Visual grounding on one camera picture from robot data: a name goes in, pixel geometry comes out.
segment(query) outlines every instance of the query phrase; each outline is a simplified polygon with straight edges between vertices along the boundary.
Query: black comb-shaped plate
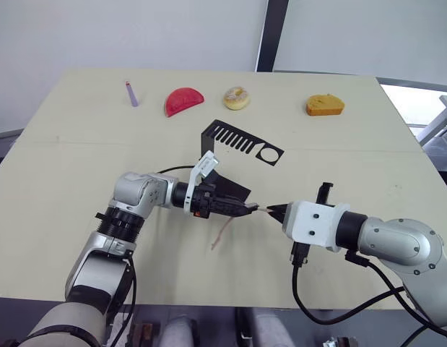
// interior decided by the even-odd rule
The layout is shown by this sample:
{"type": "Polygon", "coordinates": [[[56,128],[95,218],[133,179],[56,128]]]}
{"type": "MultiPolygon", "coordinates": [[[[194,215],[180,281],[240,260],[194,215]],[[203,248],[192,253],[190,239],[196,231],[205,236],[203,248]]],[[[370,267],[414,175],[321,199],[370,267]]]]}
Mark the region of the black comb-shaped plate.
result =
{"type": "Polygon", "coordinates": [[[264,146],[257,152],[255,158],[271,165],[275,166],[278,160],[281,158],[284,150],[273,146],[260,137],[253,136],[248,132],[234,127],[223,121],[215,119],[202,133],[201,133],[201,155],[204,155],[206,151],[211,150],[214,152],[215,141],[221,142],[224,145],[230,146],[235,150],[239,150],[242,153],[250,154],[252,149],[263,143],[264,146]],[[277,153],[277,159],[267,160],[261,156],[261,153],[265,149],[272,149],[277,153]]]}

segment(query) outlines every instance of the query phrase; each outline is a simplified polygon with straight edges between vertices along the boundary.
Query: black connector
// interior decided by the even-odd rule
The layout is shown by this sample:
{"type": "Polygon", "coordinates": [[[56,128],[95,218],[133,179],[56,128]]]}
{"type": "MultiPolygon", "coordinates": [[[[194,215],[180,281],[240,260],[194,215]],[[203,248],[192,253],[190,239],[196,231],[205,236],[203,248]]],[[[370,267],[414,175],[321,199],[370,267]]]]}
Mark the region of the black connector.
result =
{"type": "Polygon", "coordinates": [[[318,194],[316,195],[316,203],[317,204],[327,205],[327,198],[329,197],[329,190],[331,190],[331,188],[333,186],[334,185],[332,183],[323,182],[321,187],[319,187],[319,189],[318,189],[318,194]]]}
{"type": "Polygon", "coordinates": [[[310,251],[309,244],[301,244],[300,242],[294,242],[292,245],[292,251],[290,252],[292,265],[302,267],[302,265],[308,263],[308,252],[310,251]]]}
{"type": "Polygon", "coordinates": [[[368,267],[370,262],[369,259],[361,257],[360,255],[356,254],[356,252],[350,250],[345,253],[345,260],[363,267],[368,267]]]}

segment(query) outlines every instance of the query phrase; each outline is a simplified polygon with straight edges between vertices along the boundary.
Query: circular hole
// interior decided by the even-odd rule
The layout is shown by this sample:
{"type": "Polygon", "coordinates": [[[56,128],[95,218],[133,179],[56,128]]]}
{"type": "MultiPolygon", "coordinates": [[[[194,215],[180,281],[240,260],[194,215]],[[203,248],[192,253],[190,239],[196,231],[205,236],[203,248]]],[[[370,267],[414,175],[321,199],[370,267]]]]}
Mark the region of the circular hole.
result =
{"type": "Polygon", "coordinates": [[[276,150],[274,150],[273,148],[264,148],[263,150],[261,150],[260,152],[260,156],[269,162],[273,162],[279,159],[279,154],[276,150]]]}

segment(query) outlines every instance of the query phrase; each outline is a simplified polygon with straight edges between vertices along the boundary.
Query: thin thread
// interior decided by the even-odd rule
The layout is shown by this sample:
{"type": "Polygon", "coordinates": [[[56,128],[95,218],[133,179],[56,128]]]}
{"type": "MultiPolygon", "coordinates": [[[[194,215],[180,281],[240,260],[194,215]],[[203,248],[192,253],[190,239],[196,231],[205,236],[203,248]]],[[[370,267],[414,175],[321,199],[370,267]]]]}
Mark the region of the thin thread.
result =
{"type": "Polygon", "coordinates": [[[261,211],[261,212],[266,212],[266,213],[270,213],[273,212],[273,210],[270,210],[269,208],[258,208],[257,211],[261,211]]]}
{"type": "Polygon", "coordinates": [[[218,232],[217,238],[215,239],[214,243],[212,244],[212,247],[210,248],[211,251],[214,250],[214,248],[218,245],[218,243],[220,242],[220,237],[223,234],[223,231],[226,229],[226,227],[231,223],[231,221],[234,219],[234,217],[230,217],[228,218],[228,220],[225,222],[225,224],[223,224],[223,227],[220,229],[220,231],[218,232]]]}

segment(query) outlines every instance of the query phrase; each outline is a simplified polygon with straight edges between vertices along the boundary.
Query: black cable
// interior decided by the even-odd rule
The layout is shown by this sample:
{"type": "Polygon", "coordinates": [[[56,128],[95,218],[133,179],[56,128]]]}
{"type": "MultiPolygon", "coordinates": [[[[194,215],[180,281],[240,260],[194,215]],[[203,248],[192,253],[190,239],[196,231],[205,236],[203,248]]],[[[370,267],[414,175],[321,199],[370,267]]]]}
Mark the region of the black cable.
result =
{"type": "Polygon", "coordinates": [[[179,170],[181,168],[193,168],[192,165],[183,165],[183,166],[174,166],[172,168],[166,168],[165,170],[159,171],[159,174],[165,174],[166,172],[172,171],[172,170],[179,170]]]}
{"type": "MultiPolygon", "coordinates": [[[[381,269],[379,269],[377,266],[375,266],[372,262],[369,262],[368,266],[371,269],[373,269],[379,275],[380,278],[382,278],[383,282],[385,282],[385,284],[387,285],[387,287],[390,288],[390,290],[395,289],[394,285],[390,282],[390,280],[387,278],[387,276],[385,276],[385,274],[381,271],[381,269]]],[[[440,327],[437,327],[432,322],[429,322],[428,320],[425,320],[424,318],[419,316],[418,313],[416,313],[416,311],[413,310],[408,305],[408,303],[402,298],[402,296],[399,295],[398,293],[395,293],[394,295],[395,295],[396,300],[398,300],[398,302],[403,306],[403,308],[405,310],[407,310],[407,312],[410,315],[412,315],[412,317],[415,320],[417,320],[419,323],[421,323],[425,327],[435,331],[436,333],[439,333],[440,335],[443,335],[443,336],[447,337],[447,330],[441,329],[440,327]]]]}
{"type": "Polygon", "coordinates": [[[393,288],[390,291],[386,291],[385,293],[377,295],[377,296],[373,297],[372,299],[367,300],[366,302],[363,302],[360,306],[357,306],[354,309],[351,309],[350,311],[348,311],[347,313],[345,313],[341,316],[332,318],[331,320],[320,320],[319,318],[312,315],[312,313],[305,307],[305,305],[303,304],[303,302],[300,300],[300,298],[298,296],[298,291],[297,291],[298,269],[299,269],[298,266],[294,266],[293,271],[292,271],[292,292],[294,294],[294,299],[297,302],[297,305],[302,310],[302,312],[308,318],[313,320],[315,323],[318,323],[321,325],[332,325],[332,324],[336,324],[336,323],[342,322],[344,320],[347,320],[348,318],[363,311],[364,309],[367,309],[369,306],[374,305],[376,302],[378,302],[382,299],[388,298],[389,296],[392,296],[394,294],[398,294],[400,291],[404,290],[403,287],[393,288]]]}
{"type": "Polygon", "coordinates": [[[417,337],[419,336],[419,334],[426,330],[427,327],[425,325],[423,325],[422,327],[420,327],[419,329],[417,329],[416,331],[414,331],[406,340],[404,340],[404,342],[400,345],[400,347],[408,347],[410,345],[410,343],[417,337]]]}
{"type": "Polygon", "coordinates": [[[136,302],[136,272],[134,267],[134,260],[132,258],[129,258],[129,264],[132,271],[132,279],[131,284],[133,286],[133,293],[131,295],[131,305],[129,314],[127,315],[127,318],[123,320],[122,327],[119,330],[119,332],[116,335],[116,338],[114,338],[113,342],[111,343],[110,347],[116,347],[117,342],[119,341],[119,338],[121,338],[123,331],[127,327],[129,320],[131,319],[132,314],[134,313],[135,309],[135,302],[136,302]]]}

